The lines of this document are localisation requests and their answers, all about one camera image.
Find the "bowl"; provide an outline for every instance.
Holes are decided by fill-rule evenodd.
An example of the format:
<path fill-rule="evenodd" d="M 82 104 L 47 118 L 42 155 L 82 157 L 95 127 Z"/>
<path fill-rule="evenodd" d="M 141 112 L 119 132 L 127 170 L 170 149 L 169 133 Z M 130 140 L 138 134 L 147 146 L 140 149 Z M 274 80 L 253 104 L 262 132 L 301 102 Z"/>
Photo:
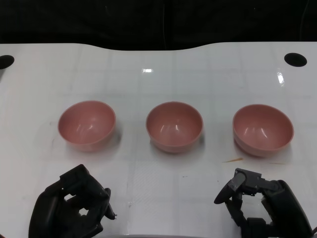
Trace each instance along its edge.
<path fill-rule="evenodd" d="M 233 135 L 246 153 L 269 157 L 286 148 L 294 136 L 290 119 L 268 105 L 248 105 L 233 117 Z"/>
<path fill-rule="evenodd" d="M 84 101 L 68 108 L 60 117 L 58 131 L 80 151 L 97 151 L 111 139 L 115 128 L 113 109 L 98 101 Z"/>
<path fill-rule="evenodd" d="M 190 150 L 201 136 L 203 119 L 188 104 L 167 102 L 150 111 L 146 128 L 157 148 L 169 153 L 181 153 Z"/>

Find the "bowl rim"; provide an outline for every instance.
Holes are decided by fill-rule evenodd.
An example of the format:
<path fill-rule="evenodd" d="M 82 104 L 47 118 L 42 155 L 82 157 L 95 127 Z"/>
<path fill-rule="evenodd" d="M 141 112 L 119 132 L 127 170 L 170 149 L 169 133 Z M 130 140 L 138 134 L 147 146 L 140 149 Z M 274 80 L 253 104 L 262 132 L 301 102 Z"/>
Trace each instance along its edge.
<path fill-rule="evenodd" d="M 234 127 L 234 121 L 235 121 L 235 118 L 237 116 L 237 114 L 244 108 L 247 108 L 247 107 L 251 107 L 251 106 L 262 106 L 262 107 L 268 107 L 268 108 L 271 108 L 273 110 L 276 110 L 278 111 L 279 113 L 281 113 L 284 117 L 286 117 L 286 119 L 288 119 L 288 121 L 291 123 L 291 127 L 292 127 L 292 136 L 290 138 L 290 140 L 285 144 L 285 145 L 282 145 L 278 148 L 274 148 L 274 149 L 263 149 L 263 148 L 260 148 L 260 147 L 256 147 L 256 146 L 253 146 L 253 145 L 250 145 L 249 143 L 245 142 L 245 140 L 243 140 L 239 134 L 237 133 L 235 127 Z M 241 141 L 243 141 L 243 143 L 245 143 L 247 146 L 250 146 L 251 148 L 254 148 L 254 149 L 257 149 L 257 150 L 262 150 L 262 151 L 279 151 L 281 148 L 287 146 L 289 143 L 291 143 L 291 141 L 293 140 L 293 137 L 294 137 L 294 126 L 293 126 L 293 123 L 292 121 L 290 120 L 290 118 L 284 113 L 282 112 L 281 110 L 275 108 L 275 107 L 272 107 L 272 106 L 269 106 L 269 105 L 266 105 L 266 104 L 250 104 L 250 105 L 246 105 L 242 108 L 240 108 L 236 113 L 235 115 L 233 116 L 233 119 L 232 119 L 232 128 L 233 128 L 233 132 L 235 134 L 235 136 L 237 136 Z"/>
<path fill-rule="evenodd" d="M 79 105 L 79 104 L 82 104 L 82 103 L 88 103 L 88 102 L 91 102 L 91 103 L 101 103 L 101 104 L 104 104 L 105 106 L 107 106 L 108 108 L 110 108 L 110 110 L 112 111 L 113 113 L 113 116 L 114 116 L 114 123 L 113 123 L 113 126 L 111 128 L 111 130 L 105 135 L 103 136 L 101 139 L 98 139 L 96 141 L 93 141 L 93 142 L 89 142 L 89 143 L 74 143 L 74 142 L 71 142 L 69 140 L 67 140 L 63 135 L 62 133 L 60 133 L 60 129 L 59 129 L 59 124 L 60 124 L 60 120 L 61 118 L 63 117 L 63 115 L 71 108 Z M 73 145 L 92 145 L 92 144 L 96 144 L 102 140 L 104 140 L 105 138 L 107 138 L 111 133 L 113 133 L 114 129 L 115 129 L 115 125 L 116 125 L 116 116 L 115 116 L 115 113 L 114 113 L 114 110 L 112 109 L 112 107 L 110 107 L 107 103 L 104 103 L 104 102 L 101 102 L 101 101 L 97 101 L 97 100 L 86 100 L 86 101 L 82 101 L 82 102 L 79 102 L 79 103 L 75 103 L 74 105 L 70 106 L 69 108 L 67 108 L 62 114 L 61 116 L 59 117 L 59 120 L 58 120 L 58 124 L 57 124 L 57 128 L 58 128 L 58 132 L 60 134 L 60 136 L 66 140 L 68 143 L 70 144 L 73 144 Z"/>
<path fill-rule="evenodd" d="M 161 142 L 159 142 L 158 140 L 156 140 L 156 139 L 150 134 L 150 132 L 149 132 L 149 130 L 148 130 L 148 119 L 149 119 L 150 114 L 153 112 L 153 110 L 156 109 L 156 108 L 159 107 L 159 106 L 162 106 L 162 105 L 165 105 L 165 104 L 170 104 L 170 103 L 179 103 L 179 104 L 184 104 L 184 105 L 186 105 L 186 106 L 191 107 L 191 108 L 194 109 L 194 111 L 199 115 L 199 118 L 200 118 L 200 120 L 201 120 L 201 122 L 202 122 L 202 128 L 201 128 L 199 134 L 198 134 L 193 140 L 191 140 L 190 142 L 188 142 L 188 143 L 186 143 L 186 144 L 182 144 L 182 145 L 168 145 L 168 144 L 162 144 Z M 148 134 L 149 134 L 151 140 L 153 140 L 155 143 L 157 143 L 157 144 L 159 144 L 159 145 L 162 145 L 162 146 L 168 146 L 168 147 L 183 147 L 183 146 L 188 146 L 188 145 L 192 144 L 193 142 L 197 141 L 197 139 L 202 135 L 203 129 L 204 129 L 204 121 L 203 121 L 202 115 L 201 115 L 201 114 L 199 113 L 199 111 L 198 111 L 196 108 L 194 108 L 193 106 L 191 106 L 191 105 L 189 105 L 189 104 L 187 104 L 187 103 L 183 103 L 183 102 L 170 101 L 170 102 L 161 103 L 161 104 L 155 106 L 152 110 L 150 110 L 150 112 L 149 112 L 149 114 L 148 114 L 148 116 L 147 116 L 147 119 L 146 119 L 146 121 L 145 121 L 145 126 L 146 126 L 147 132 L 148 132 Z"/>

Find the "round hole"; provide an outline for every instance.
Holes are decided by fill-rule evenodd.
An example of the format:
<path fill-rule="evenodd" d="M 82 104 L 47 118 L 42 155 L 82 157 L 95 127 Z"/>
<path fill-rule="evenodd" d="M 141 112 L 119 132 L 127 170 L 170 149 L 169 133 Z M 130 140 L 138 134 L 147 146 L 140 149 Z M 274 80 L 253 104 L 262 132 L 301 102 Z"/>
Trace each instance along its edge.
<path fill-rule="evenodd" d="M 11 66 L 14 62 L 13 56 L 0 56 L 0 69 L 5 69 Z"/>
<path fill-rule="evenodd" d="M 307 64 L 307 59 L 298 53 L 289 53 L 284 57 L 284 60 L 294 67 L 303 67 Z"/>

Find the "small debris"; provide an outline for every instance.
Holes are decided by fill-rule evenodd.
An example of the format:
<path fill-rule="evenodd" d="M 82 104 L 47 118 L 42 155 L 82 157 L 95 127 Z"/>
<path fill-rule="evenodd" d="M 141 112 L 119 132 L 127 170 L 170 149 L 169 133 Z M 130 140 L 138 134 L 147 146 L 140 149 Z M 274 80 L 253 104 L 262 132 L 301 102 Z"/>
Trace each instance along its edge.
<path fill-rule="evenodd" d="M 243 160 L 243 158 L 238 158 L 238 159 L 234 159 L 234 160 L 229 160 L 229 161 L 225 161 L 223 163 L 229 163 L 229 162 L 235 162 L 235 161 L 241 161 Z"/>

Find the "white table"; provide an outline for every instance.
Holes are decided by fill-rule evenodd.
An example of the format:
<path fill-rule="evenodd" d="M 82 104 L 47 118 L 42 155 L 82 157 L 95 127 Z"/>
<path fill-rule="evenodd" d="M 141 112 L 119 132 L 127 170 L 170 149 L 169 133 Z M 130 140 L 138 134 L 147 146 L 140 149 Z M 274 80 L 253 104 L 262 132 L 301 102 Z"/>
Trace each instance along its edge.
<path fill-rule="evenodd" d="M 287 53 L 308 60 L 285 63 Z M 84 164 L 104 187 L 117 220 L 102 220 L 97 237 L 127 234 L 238 238 L 225 205 L 213 201 L 235 168 L 283 179 L 317 225 L 317 43 L 225 43 L 172 52 L 112 51 L 79 44 L 0 45 L 14 64 L 0 72 L 0 233 L 27 237 L 38 195 Z M 120 135 L 99 153 L 80 153 L 57 131 L 74 103 L 100 100 L 117 116 Z M 148 112 L 166 101 L 194 106 L 203 116 L 203 143 L 171 156 L 150 145 Z M 268 159 L 233 144 L 232 117 L 261 103 L 285 112 L 295 136 Z M 244 160 L 223 163 L 236 158 Z M 260 196 L 244 198 L 246 216 L 270 218 Z"/>

